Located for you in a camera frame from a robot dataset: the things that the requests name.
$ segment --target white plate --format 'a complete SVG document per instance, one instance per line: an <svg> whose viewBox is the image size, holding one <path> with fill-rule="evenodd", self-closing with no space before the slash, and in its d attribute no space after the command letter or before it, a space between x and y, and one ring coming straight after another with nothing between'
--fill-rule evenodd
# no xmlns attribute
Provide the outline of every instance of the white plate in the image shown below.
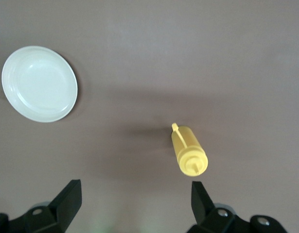
<svg viewBox="0 0 299 233"><path fill-rule="evenodd" d="M2 87L11 105L38 122L65 117L77 99L77 80L56 52L27 46L13 52L2 69Z"/></svg>

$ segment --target yellow condiment bottle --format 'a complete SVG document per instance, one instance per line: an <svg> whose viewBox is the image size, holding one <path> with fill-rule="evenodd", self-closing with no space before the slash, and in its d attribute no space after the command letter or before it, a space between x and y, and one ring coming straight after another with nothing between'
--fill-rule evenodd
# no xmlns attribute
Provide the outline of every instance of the yellow condiment bottle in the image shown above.
<svg viewBox="0 0 299 233"><path fill-rule="evenodd" d="M201 175L208 167L208 158L192 130L172 124L172 142L178 165L187 176Z"/></svg>

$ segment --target silver bolt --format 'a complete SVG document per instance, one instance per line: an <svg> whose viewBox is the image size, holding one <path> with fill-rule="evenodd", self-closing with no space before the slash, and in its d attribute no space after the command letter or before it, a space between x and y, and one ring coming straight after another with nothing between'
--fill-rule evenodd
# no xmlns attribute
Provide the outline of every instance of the silver bolt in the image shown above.
<svg viewBox="0 0 299 233"><path fill-rule="evenodd" d="M219 209L218 211L218 214L222 217L227 217L228 216L228 213L226 210L223 210L223 209Z"/></svg>
<svg viewBox="0 0 299 233"><path fill-rule="evenodd" d="M41 214L42 213L42 209L35 209L34 211L33 211L33 215L39 215L39 214Z"/></svg>
<svg viewBox="0 0 299 233"><path fill-rule="evenodd" d="M270 225L269 221L266 218L264 218L264 217L257 218L257 221L259 223L261 223L262 225L265 225L265 226L269 226Z"/></svg>

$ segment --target gray background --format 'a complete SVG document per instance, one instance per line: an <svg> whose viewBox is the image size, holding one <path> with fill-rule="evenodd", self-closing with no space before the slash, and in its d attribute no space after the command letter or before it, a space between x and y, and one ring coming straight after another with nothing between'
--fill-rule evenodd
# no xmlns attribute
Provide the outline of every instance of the gray background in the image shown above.
<svg viewBox="0 0 299 233"><path fill-rule="evenodd" d="M54 123L6 100L1 70L28 46L73 67L79 96ZM183 175L171 124L209 167ZM299 1L0 1L0 212L10 218L81 179L68 233L184 233L191 181L245 220L299 233Z"/></svg>

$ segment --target yellow lid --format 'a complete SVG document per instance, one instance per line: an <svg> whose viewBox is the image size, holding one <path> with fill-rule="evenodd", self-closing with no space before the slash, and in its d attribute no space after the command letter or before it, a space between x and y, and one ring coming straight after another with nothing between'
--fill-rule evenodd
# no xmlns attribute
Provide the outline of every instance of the yellow lid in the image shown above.
<svg viewBox="0 0 299 233"><path fill-rule="evenodd" d="M172 124L172 142L178 165L187 176L201 175L208 167L208 158L192 130Z"/></svg>

